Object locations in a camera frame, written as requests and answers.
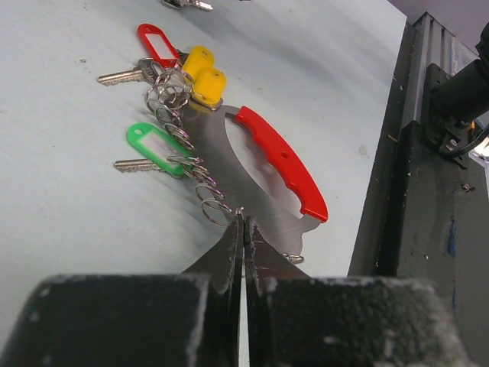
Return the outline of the blue tag key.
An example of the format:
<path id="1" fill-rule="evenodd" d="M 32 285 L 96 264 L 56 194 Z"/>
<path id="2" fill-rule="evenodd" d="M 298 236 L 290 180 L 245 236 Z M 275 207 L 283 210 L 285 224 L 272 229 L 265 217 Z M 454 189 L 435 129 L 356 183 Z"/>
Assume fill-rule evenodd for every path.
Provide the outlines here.
<path id="1" fill-rule="evenodd" d="M 163 0 L 163 4 L 174 9 L 193 7 L 203 11 L 213 10 L 213 7 L 210 4 L 199 0 Z"/>

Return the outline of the metal keyring holder red handle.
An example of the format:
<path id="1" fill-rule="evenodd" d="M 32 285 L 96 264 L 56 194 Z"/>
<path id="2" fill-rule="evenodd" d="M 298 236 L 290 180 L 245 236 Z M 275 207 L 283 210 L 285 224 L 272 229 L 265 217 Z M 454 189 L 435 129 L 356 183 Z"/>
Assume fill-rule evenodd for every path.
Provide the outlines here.
<path id="1" fill-rule="evenodd" d="M 211 109 L 191 98 L 188 73 L 166 70 L 145 103 L 184 150 L 174 158 L 196 182 L 202 213 L 219 226 L 236 209 L 252 216 L 264 238 L 300 264 L 303 236 L 329 218 L 316 182 L 286 140 L 247 106 Z"/>

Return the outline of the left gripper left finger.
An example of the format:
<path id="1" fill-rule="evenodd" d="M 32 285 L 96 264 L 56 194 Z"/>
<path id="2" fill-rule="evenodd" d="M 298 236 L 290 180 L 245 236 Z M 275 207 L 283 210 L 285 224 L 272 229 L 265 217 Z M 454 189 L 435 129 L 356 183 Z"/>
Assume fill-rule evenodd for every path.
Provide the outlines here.
<path id="1" fill-rule="evenodd" d="M 59 274 L 32 291 L 3 366 L 236 366 L 241 214 L 181 274 Z"/>

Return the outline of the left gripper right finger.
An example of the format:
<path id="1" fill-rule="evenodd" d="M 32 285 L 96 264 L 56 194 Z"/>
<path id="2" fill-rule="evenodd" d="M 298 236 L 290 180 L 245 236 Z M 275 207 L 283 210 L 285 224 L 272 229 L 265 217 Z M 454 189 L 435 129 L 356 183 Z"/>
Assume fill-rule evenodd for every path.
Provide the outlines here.
<path id="1" fill-rule="evenodd" d="M 471 366 L 424 279 L 312 278 L 244 222 L 252 366 Z"/>

